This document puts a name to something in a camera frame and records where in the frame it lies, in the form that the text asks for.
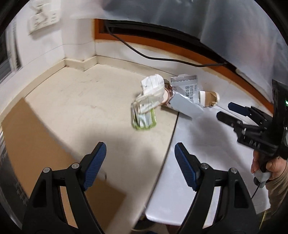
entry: white table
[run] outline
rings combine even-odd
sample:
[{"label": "white table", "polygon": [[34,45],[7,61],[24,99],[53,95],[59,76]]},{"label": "white table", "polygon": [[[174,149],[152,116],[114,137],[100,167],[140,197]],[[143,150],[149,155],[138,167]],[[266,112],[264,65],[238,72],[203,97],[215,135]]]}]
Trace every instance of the white table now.
[{"label": "white table", "polygon": [[[180,226],[195,196],[175,159],[174,147],[178,142],[182,142],[201,163],[208,163],[214,169],[227,171],[231,167],[237,168],[250,195],[254,193],[256,186],[250,173],[253,150],[236,142],[233,128],[217,120],[218,111],[224,110],[205,108],[203,116],[194,120],[179,115],[164,168],[147,206],[149,220]],[[216,187],[205,226],[213,223],[219,193],[220,187]],[[257,191],[253,204],[257,213],[270,207],[266,188]]]}]

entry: sleeve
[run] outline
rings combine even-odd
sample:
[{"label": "sleeve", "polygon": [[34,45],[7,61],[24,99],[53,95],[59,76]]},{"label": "sleeve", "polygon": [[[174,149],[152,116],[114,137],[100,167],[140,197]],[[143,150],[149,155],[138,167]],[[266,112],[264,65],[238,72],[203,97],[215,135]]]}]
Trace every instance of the sleeve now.
[{"label": "sleeve", "polygon": [[269,219],[279,208],[283,199],[285,198],[288,191],[288,166],[284,172],[278,178],[268,182],[266,184],[268,190],[268,197],[270,201],[270,209],[267,210],[265,220]]}]

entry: trash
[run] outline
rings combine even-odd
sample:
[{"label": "trash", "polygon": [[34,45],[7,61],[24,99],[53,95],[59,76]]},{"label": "trash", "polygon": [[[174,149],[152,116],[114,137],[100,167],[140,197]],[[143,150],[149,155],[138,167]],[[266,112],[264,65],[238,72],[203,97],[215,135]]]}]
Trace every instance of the trash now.
[{"label": "trash", "polygon": [[141,86],[143,93],[132,102],[132,125],[136,129],[150,129],[156,126],[154,108],[163,102],[164,80],[155,74],[143,79]]},{"label": "trash", "polygon": [[137,114],[132,108],[132,125],[136,129],[150,129],[156,126],[156,116],[154,109],[145,114]]},{"label": "trash", "polygon": [[179,111],[191,118],[202,115],[203,107],[215,106],[219,102],[216,92],[200,91],[197,76],[182,74],[164,80],[163,106]]},{"label": "trash", "polygon": [[216,106],[220,100],[220,96],[216,92],[199,91],[200,105],[204,107]]}]

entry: blue gripper pad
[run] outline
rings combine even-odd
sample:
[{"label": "blue gripper pad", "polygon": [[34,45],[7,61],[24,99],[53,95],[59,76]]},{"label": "blue gripper pad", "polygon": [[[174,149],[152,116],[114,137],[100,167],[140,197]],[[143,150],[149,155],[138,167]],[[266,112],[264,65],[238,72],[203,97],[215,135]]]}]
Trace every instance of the blue gripper pad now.
[{"label": "blue gripper pad", "polygon": [[196,172],[193,170],[192,166],[188,162],[187,157],[185,156],[183,150],[180,148],[179,143],[175,145],[174,152],[176,160],[186,180],[187,185],[191,187],[194,191],[196,191],[198,188],[198,185],[196,183]]},{"label": "blue gripper pad", "polygon": [[100,148],[98,149],[95,157],[93,158],[92,162],[90,163],[88,169],[85,172],[85,182],[83,184],[85,190],[93,185],[93,182],[100,170],[100,167],[105,159],[106,156],[106,145],[102,143]]},{"label": "blue gripper pad", "polygon": [[240,106],[234,102],[228,104],[228,109],[243,116],[249,116],[250,114],[250,111],[246,107]]}]

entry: black cable wire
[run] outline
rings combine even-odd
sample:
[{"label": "black cable wire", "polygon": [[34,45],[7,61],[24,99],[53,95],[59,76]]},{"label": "black cable wire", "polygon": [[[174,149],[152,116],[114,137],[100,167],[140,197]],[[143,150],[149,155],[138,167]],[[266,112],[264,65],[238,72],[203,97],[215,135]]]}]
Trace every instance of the black cable wire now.
[{"label": "black cable wire", "polygon": [[252,198],[255,196],[255,194],[256,194],[256,192],[257,192],[257,190],[259,189],[259,187],[260,187],[260,184],[257,186],[257,188],[256,188],[256,190],[255,190],[254,194],[252,195],[251,199],[252,199]]},{"label": "black cable wire", "polygon": [[191,65],[191,66],[194,66],[194,67],[213,67],[213,66],[223,66],[227,63],[212,63],[212,64],[203,64],[203,65],[199,65],[199,64],[195,64],[195,63],[190,63],[190,62],[186,62],[186,61],[182,61],[182,60],[178,60],[178,59],[164,59],[164,58],[154,58],[154,57],[150,57],[150,56],[147,56],[147,55],[144,55],[142,54],[141,52],[137,51],[136,49],[134,49],[132,46],[130,46],[127,42],[125,42],[123,39],[121,39],[120,37],[116,36],[115,34],[113,34],[109,27],[107,26],[107,23],[106,21],[104,21],[104,24],[105,24],[105,27],[106,27],[106,30],[107,32],[117,38],[119,41],[121,41],[123,44],[125,44],[126,46],[128,46],[130,49],[132,49],[134,52],[136,52],[137,54],[143,56],[144,58],[147,58],[147,59],[152,59],[152,60],[160,60],[160,61],[170,61],[170,62],[178,62],[178,63],[184,63],[184,64],[187,64],[187,65]]}]

